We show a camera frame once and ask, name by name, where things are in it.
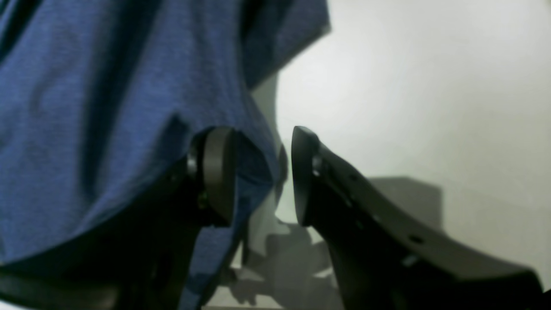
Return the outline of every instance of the white wall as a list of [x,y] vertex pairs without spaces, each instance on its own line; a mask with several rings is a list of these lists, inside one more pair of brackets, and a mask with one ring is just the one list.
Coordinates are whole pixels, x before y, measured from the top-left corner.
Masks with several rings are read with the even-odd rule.
[[439,186],[450,236],[551,288],[551,2],[329,4],[332,32],[279,75],[286,148],[304,125],[368,177]]

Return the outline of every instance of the blue t-shirt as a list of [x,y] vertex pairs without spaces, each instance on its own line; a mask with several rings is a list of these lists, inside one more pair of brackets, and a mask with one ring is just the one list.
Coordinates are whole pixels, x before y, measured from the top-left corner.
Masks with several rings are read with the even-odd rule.
[[0,0],[0,261],[120,212],[197,132],[240,131],[230,228],[199,234],[181,309],[280,178],[250,90],[318,38],[324,0]]

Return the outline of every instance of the black plastic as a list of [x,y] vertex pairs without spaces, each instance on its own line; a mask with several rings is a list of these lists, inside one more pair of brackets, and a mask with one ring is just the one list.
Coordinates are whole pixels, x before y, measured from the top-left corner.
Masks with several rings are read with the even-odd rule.
[[536,273],[480,253],[401,211],[304,127],[293,132],[297,217],[328,243],[347,310],[525,310]]
[[176,309],[200,229],[232,222],[234,141],[231,128],[205,130],[119,214],[2,266],[0,300],[40,310]]

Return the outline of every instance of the screw hole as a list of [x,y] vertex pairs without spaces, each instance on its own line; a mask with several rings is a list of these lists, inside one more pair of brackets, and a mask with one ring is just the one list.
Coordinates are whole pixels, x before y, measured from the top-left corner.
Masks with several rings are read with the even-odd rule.
[[425,243],[425,240],[423,240],[421,237],[415,236],[414,234],[409,235],[409,240],[417,244]]

